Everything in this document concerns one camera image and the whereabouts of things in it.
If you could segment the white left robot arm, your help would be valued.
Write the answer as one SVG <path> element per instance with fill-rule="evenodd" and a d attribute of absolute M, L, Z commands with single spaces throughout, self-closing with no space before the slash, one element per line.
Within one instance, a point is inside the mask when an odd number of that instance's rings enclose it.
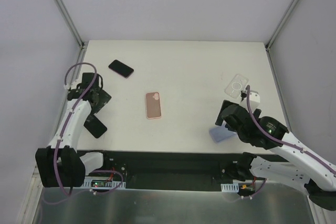
<path fill-rule="evenodd" d="M 102 76 L 93 72 L 82 74 L 81 83 L 70 88 L 67 109 L 61 124 L 47 147 L 35 154 L 44 187 L 80 187 L 91 172 L 99 176 L 110 173 L 111 164 L 101 152 L 80 155 L 77 152 L 84 129 L 101 137 L 107 127 L 95 116 L 111 99 L 103 89 Z"/>

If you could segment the lavender phone case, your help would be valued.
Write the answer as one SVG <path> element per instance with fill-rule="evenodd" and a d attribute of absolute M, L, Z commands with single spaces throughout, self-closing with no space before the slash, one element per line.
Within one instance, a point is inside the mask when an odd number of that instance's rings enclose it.
<path fill-rule="evenodd" d="M 215 143 L 223 142 L 236 135 L 224 126 L 217 126 L 209 129 L 209 134 Z"/>

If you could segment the black phone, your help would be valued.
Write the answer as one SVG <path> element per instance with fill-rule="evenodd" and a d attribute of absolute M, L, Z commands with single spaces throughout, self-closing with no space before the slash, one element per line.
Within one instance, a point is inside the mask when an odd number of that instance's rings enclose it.
<path fill-rule="evenodd" d="M 107 127 L 95 115 L 88 115 L 84 127 L 94 138 L 100 138 L 107 131 Z"/>

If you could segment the pink phone case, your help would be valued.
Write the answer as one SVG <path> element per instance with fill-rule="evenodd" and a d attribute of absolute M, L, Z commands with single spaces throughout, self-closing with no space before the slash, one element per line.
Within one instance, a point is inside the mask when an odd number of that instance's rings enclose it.
<path fill-rule="evenodd" d="M 145 94 L 145 108 L 147 119 L 159 119 L 162 116 L 160 94 L 158 92 Z"/>

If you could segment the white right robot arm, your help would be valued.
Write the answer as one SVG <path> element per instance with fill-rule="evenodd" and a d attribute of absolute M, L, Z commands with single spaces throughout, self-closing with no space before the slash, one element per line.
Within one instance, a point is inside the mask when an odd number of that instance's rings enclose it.
<path fill-rule="evenodd" d="M 244 152 L 235 164 L 225 167 L 226 174 L 245 181 L 251 176 L 268 178 L 287 185 L 307 195 L 321 208 L 335 210 L 335 165 L 318 156 L 302 144 L 286 126 L 269 116 L 253 114 L 243 106 L 225 100 L 215 124 L 238 135 L 254 147 L 269 150 L 290 162 L 287 167 L 269 162 L 262 157 Z"/>

